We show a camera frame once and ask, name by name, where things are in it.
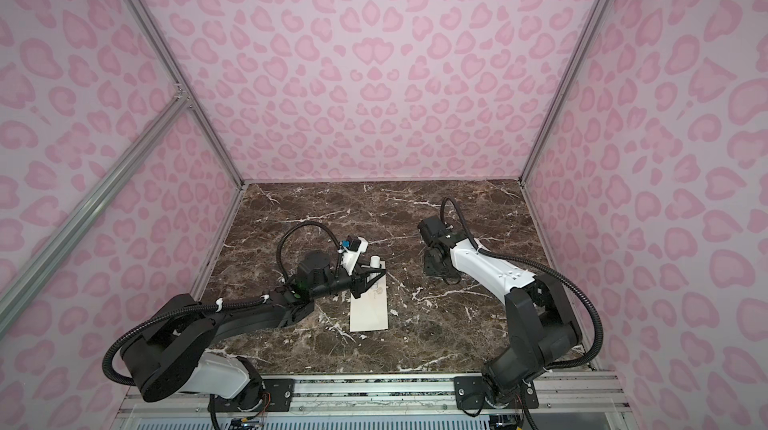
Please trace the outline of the cream white envelope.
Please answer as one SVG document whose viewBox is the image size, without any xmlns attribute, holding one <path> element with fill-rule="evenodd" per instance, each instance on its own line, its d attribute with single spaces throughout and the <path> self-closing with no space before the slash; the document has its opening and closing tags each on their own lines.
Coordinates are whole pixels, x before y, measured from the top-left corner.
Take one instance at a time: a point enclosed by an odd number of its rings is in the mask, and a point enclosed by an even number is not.
<svg viewBox="0 0 768 430">
<path fill-rule="evenodd" d="M 350 330 L 352 332 L 368 332 L 387 330 L 387 280 L 386 276 L 359 299 L 350 301 Z"/>
</svg>

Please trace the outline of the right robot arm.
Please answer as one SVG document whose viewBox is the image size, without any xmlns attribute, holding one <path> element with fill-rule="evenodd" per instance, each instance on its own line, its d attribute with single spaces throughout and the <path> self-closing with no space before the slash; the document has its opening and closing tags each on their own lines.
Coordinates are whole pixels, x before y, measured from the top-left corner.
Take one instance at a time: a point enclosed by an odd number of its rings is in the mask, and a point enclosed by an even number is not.
<svg viewBox="0 0 768 430">
<path fill-rule="evenodd" d="M 582 342 L 582 331 L 561 281 L 524 270 L 465 232 L 431 216 L 418 224 L 426 246 L 424 272 L 445 281 L 466 274 L 490 291 L 506 312 L 508 345 L 481 370 L 486 402 L 510 404 L 524 386 Z"/>
</svg>

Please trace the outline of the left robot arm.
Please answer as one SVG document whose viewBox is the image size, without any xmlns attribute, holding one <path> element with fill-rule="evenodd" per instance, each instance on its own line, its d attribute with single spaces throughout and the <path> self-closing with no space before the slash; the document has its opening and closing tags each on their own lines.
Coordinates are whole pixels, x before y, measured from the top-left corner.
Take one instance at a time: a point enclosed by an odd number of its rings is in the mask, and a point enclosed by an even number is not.
<svg viewBox="0 0 768 430">
<path fill-rule="evenodd" d="M 207 394 L 227 410 L 262 410 L 267 390 L 245 357 L 210 352 L 220 340 L 294 325 L 317 299 L 344 291 L 359 298 L 386 271 L 380 263 L 352 260 L 346 269 L 319 250 L 308 252 L 284 285 L 251 299 L 202 304 L 189 294 L 173 297 L 153 317 L 121 336 L 105 353 L 104 375 L 136 387 L 148 403 L 178 393 Z"/>
</svg>

